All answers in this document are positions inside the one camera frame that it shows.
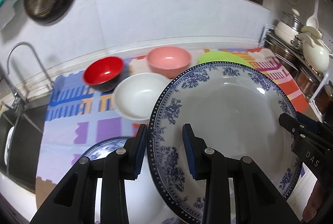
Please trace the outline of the operator right hand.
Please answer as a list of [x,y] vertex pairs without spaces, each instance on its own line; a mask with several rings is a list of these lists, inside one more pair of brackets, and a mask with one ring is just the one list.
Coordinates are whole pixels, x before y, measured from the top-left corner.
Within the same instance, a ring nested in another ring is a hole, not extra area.
[[317,180],[307,205],[303,210],[302,217],[304,223],[310,222],[317,215],[318,210],[322,208],[322,203],[327,201],[329,193],[330,192],[321,185],[320,181]]

